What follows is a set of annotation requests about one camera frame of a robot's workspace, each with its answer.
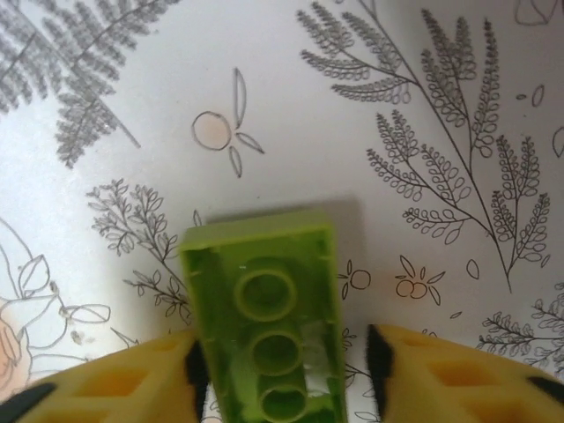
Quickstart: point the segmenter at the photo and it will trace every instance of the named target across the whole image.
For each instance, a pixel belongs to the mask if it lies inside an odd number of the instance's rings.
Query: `wallpaper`
[[[191,325],[186,228],[307,206],[351,422],[368,323],[564,380],[564,3],[445,5],[0,0],[0,401]]]

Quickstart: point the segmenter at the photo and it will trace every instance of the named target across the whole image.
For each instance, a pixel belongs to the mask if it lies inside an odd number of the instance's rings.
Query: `white paper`
[[[190,323],[187,227],[308,205],[338,229],[350,421],[379,421],[368,323],[564,377],[560,2],[0,16],[0,400]]]

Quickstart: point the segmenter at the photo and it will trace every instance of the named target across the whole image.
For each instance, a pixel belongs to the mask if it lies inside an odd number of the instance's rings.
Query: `lime green lego brick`
[[[193,227],[180,256],[224,422],[346,423],[328,217]]]

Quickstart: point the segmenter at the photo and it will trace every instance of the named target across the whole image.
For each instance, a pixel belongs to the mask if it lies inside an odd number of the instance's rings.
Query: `grey fern print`
[[[61,6],[32,0],[44,18],[37,27],[12,2],[0,4],[0,112],[54,94],[61,103],[57,156],[73,168],[85,148],[120,129],[140,144],[104,101],[137,39],[180,0],[99,0]]]
[[[167,232],[168,221],[160,211],[164,199],[159,192],[145,185],[130,188],[120,179],[95,187],[86,196],[88,206],[96,212],[93,229],[107,241],[110,251],[118,256],[139,251],[157,266],[149,275],[134,270],[123,283],[134,288],[139,297],[152,295],[155,307],[164,308],[166,317],[177,314],[190,324],[182,279],[169,265],[177,260],[178,236]]]
[[[552,367],[557,377],[564,378],[564,283],[554,289],[555,298],[549,303],[538,299],[531,306],[533,322],[515,322],[501,311],[488,317],[482,323],[488,333],[479,336],[478,349]]]
[[[433,47],[421,52],[422,78],[389,37],[375,4],[358,3],[363,16],[348,11],[336,16],[317,2],[312,12],[298,11],[298,21],[321,52],[302,50],[302,59],[325,77],[339,80],[331,89],[349,100],[399,107],[412,101],[412,88],[417,90],[441,125],[454,158],[422,142],[408,117],[395,109],[391,115],[376,114],[381,148],[367,149],[367,161],[398,195],[413,203],[423,197],[436,201],[432,209],[414,205],[404,211],[406,223],[418,232],[449,245],[464,227],[481,228],[512,292],[510,275],[517,263],[545,263],[549,257],[550,197],[538,192],[540,164],[531,137],[518,143],[498,133],[499,49],[492,23],[485,19],[482,26],[486,53],[479,76],[467,20],[458,18],[450,38],[431,11],[423,10]],[[351,48],[358,42],[367,54],[356,56],[358,48]],[[474,101],[467,100],[467,91],[476,88],[477,106],[471,110]],[[465,136],[455,137],[455,132]],[[493,192],[481,188],[474,177],[478,160],[498,162],[499,188]]]

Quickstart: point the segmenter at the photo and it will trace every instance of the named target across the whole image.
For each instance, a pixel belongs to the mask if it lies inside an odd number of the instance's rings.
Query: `translucent green brick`
[[[224,423],[346,423],[327,216],[192,227],[180,255]]]

